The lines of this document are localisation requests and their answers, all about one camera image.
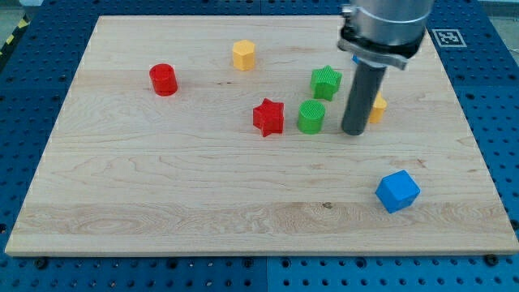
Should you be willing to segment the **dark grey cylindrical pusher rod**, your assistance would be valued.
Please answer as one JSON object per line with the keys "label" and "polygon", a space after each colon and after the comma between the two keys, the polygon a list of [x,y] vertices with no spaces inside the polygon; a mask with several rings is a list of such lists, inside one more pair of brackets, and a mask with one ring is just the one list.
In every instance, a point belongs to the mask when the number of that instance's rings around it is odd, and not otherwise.
{"label": "dark grey cylindrical pusher rod", "polygon": [[364,132],[386,69],[362,61],[358,63],[341,122],[346,134],[361,135]]}

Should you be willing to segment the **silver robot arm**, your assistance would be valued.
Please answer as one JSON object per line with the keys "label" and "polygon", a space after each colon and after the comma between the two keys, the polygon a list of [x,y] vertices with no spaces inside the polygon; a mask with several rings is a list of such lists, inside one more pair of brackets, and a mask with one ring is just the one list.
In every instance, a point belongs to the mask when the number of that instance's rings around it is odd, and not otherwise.
{"label": "silver robot arm", "polygon": [[425,35],[433,0],[350,0],[338,49],[358,58],[341,122],[348,135],[361,135],[388,67],[406,68]]}

